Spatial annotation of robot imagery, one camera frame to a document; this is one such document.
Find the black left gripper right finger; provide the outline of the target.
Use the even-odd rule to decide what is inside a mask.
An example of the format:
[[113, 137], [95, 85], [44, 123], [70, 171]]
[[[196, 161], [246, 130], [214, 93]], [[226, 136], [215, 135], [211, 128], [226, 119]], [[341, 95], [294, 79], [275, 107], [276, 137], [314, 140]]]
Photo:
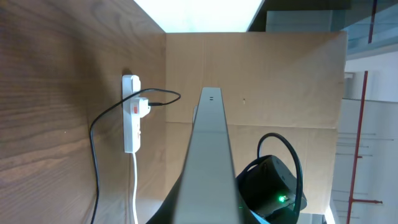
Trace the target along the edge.
[[253, 214], [249, 207], [244, 202], [240, 192], [238, 192], [238, 210], [239, 216], [242, 219], [243, 224], [261, 224], [264, 223], [264, 219]]

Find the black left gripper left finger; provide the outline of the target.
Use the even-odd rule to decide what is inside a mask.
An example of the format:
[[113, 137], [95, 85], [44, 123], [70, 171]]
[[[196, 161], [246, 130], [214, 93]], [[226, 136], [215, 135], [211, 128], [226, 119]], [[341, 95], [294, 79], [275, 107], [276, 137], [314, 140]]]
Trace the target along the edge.
[[182, 212], [185, 195], [182, 187], [182, 177], [178, 177], [159, 209], [147, 221], [147, 224], [175, 224]]

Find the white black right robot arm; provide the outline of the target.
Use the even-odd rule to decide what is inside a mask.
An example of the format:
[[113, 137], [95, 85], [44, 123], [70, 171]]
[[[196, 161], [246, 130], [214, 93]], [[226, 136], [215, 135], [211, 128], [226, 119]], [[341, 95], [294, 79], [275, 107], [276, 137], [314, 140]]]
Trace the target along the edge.
[[255, 159], [236, 181], [244, 223], [297, 223], [297, 179], [278, 157]]

